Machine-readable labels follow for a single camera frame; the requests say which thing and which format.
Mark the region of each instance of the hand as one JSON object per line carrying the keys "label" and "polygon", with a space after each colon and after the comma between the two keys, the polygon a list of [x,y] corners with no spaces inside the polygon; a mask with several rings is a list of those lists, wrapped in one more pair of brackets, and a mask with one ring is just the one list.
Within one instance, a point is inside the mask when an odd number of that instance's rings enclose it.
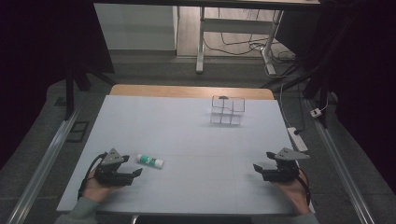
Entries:
{"label": "hand", "polygon": [[[307,178],[302,171],[300,171],[300,178],[307,183]],[[277,186],[282,193],[293,204],[294,210],[297,215],[304,215],[311,212],[308,204],[306,203],[306,192],[303,185],[298,180],[293,180],[288,183],[272,182]]]}
{"label": "hand", "polygon": [[95,170],[92,170],[88,175],[88,180],[84,191],[82,191],[82,197],[89,198],[97,203],[101,203],[107,195],[115,190],[122,187],[104,186],[93,177]]}

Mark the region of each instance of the glue stick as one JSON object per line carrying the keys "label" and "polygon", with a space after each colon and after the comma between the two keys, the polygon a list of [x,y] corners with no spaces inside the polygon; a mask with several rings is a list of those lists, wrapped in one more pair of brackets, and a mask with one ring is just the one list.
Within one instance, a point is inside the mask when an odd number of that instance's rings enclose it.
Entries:
{"label": "glue stick", "polygon": [[154,166],[154,167],[157,167],[157,168],[160,168],[160,169],[163,168],[163,161],[162,160],[158,160],[158,159],[155,159],[155,158],[152,158],[152,157],[149,157],[149,156],[146,156],[146,155],[142,155],[142,154],[137,154],[136,158],[137,158],[138,161],[140,161],[142,163],[145,163],[147,165]]}

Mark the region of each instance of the power strip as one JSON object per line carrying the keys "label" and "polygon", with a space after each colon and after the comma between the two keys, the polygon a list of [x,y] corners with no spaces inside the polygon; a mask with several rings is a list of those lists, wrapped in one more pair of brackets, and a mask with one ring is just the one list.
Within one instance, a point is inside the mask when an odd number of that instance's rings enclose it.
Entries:
{"label": "power strip", "polygon": [[307,151],[308,148],[306,147],[303,138],[299,134],[295,134],[295,128],[288,128],[289,136],[291,140],[293,140],[294,145],[297,147],[297,150],[300,152]]}

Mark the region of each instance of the metal frame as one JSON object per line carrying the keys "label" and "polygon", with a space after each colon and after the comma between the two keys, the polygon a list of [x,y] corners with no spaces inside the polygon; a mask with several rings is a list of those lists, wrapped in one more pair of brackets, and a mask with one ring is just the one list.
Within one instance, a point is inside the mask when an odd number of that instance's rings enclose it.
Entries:
{"label": "metal frame", "polygon": [[265,48],[262,49],[262,57],[265,61],[270,76],[276,75],[275,68],[272,64],[269,52],[274,41],[277,27],[282,16],[282,12],[276,11],[274,21],[241,21],[241,20],[227,20],[227,19],[205,19],[205,8],[200,8],[200,30],[199,43],[197,53],[196,73],[202,74],[204,72],[204,32],[217,33],[234,33],[234,34],[257,34],[268,35],[268,40]]}
{"label": "metal frame", "polygon": [[[311,111],[313,107],[309,104],[308,100],[305,101],[305,106],[308,111]],[[344,163],[343,158],[338,152],[337,146],[332,140],[332,136],[329,131],[321,125],[318,119],[314,120],[315,126],[317,127],[318,133],[323,140],[323,143],[329,153],[330,159],[332,160],[332,164],[334,165],[337,174],[340,176],[341,182],[344,185],[344,189],[346,193],[349,195],[350,200],[352,201],[353,206],[355,207],[356,214],[358,215],[361,223],[364,224],[374,224],[375,220],[371,215],[370,209],[367,206],[366,201],[364,201],[363,196],[361,195],[361,191],[358,186],[356,186],[350,172],[347,169],[346,164]]]}
{"label": "metal frame", "polygon": [[70,132],[73,124],[78,116],[79,111],[82,108],[82,105],[85,101],[87,93],[81,92],[80,95],[77,96],[78,103],[76,104],[75,110],[70,115],[68,120],[64,120],[61,126],[58,129],[58,132],[52,139],[52,142],[49,145],[49,148],[46,151],[43,159],[38,164],[35,169],[35,173],[30,179],[26,189],[24,190],[22,196],[17,202],[17,205],[14,207],[14,210],[11,213],[11,216],[8,218],[7,224],[17,224],[23,223],[26,219],[27,215],[32,208],[33,203],[35,202],[35,198],[37,197],[41,187],[43,186],[50,169],[58,157],[59,152],[64,144],[64,140],[66,139],[67,134]]}

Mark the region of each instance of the white table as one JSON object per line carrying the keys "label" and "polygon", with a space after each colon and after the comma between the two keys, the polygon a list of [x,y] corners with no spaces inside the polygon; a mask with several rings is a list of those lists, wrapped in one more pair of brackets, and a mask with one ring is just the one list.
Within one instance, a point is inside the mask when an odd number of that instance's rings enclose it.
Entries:
{"label": "white table", "polygon": [[[120,173],[143,168],[99,211],[134,215],[289,215],[282,193],[253,169],[275,169],[266,151],[292,148],[275,100],[246,100],[241,125],[210,123],[211,99],[108,95],[57,211],[71,211],[92,160],[115,148]],[[138,154],[164,160],[156,169]]]}

